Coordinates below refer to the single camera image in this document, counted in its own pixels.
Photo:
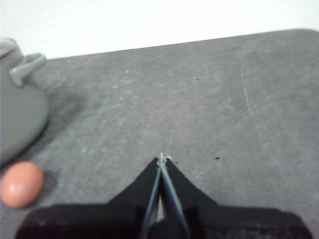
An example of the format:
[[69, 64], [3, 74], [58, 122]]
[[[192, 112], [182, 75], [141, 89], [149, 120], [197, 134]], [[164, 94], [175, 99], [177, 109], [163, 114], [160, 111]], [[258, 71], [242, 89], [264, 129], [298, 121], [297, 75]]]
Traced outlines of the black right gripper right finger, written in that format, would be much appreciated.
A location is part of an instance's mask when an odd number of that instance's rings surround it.
[[164, 218], [149, 239], [311, 239], [303, 220], [275, 208], [223, 206], [192, 184], [169, 157], [157, 158]]

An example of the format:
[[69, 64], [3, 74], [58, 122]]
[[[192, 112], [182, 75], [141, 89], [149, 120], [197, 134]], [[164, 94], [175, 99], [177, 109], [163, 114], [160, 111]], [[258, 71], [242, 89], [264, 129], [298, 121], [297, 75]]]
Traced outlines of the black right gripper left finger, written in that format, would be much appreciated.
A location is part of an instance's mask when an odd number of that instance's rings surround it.
[[107, 203], [57, 204], [30, 212], [17, 239], [137, 239], [155, 182], [154, 158], [127, 188]]

